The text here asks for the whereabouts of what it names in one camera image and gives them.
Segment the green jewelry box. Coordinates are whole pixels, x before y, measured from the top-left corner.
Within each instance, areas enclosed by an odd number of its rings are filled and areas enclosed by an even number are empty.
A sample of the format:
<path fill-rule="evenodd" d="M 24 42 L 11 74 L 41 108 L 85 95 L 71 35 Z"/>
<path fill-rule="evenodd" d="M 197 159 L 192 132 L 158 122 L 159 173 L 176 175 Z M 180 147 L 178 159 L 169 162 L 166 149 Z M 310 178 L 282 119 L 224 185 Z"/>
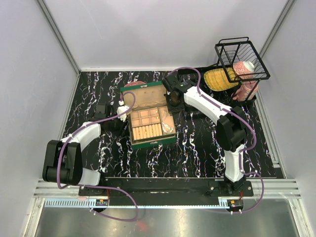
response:
<path fill-rule="evenodd" d="M 176 142 L 174 119 L 167 107 L 167 91 L 160 81 L 130 83 L 120 91 L 125 105 L 131 107 L 127 119 L 133 149 Z"/>

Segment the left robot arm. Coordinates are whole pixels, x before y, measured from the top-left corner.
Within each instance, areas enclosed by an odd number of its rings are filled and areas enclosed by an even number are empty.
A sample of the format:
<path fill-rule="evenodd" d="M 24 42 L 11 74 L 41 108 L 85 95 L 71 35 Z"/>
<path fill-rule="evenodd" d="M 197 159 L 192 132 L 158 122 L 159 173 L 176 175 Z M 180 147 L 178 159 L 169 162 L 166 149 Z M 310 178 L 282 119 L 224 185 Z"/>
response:
<path fill-rule="evenodd" d="M 67 186 L 89 186 L 97 196 L 107 188 L 98 171 L 83 167 L 82 151 L 96 138 L 106 132 L 120 132 L 125 125 L 127 114 L 131 108 L 127 105 L 113 111 L 111 105 L 98 105 L 96 112 L 73 133 L 61 140 L 48 142 L 42 171 L 46 182 Z"/>

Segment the green jewelry tray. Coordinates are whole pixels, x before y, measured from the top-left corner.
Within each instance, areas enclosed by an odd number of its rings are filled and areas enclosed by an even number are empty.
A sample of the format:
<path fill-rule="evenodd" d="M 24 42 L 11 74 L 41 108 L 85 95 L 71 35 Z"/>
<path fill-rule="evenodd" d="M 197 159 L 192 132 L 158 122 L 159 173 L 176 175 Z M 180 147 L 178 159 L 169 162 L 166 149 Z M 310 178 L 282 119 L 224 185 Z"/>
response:
<path fill-rule="evenodd" d="M 131 138 L 135 142 L 175 135 L 175 124 L 167 106 L 133 111 L 130 115 Z"/>

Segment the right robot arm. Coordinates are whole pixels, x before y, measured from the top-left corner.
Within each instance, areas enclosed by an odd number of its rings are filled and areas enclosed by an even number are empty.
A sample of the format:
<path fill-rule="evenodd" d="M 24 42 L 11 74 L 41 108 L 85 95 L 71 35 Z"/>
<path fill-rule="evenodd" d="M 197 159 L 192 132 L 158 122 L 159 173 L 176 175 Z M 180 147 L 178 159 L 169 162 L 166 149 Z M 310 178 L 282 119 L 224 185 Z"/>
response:
<path fill-rule="evenodd" d="M 247 131 L 241 121 L 243 110 L 216 101 L 190 80 L 181 82 L 176 73 L 166 76 L 162 84 L 168 92 L 166 100 L 170 112 L 191 106 L 215 123 L 215 139 L 225 157 L 224 190 L 228 195 L 237 195 L 245 183 L 242 149 L 245 148 Z"/>

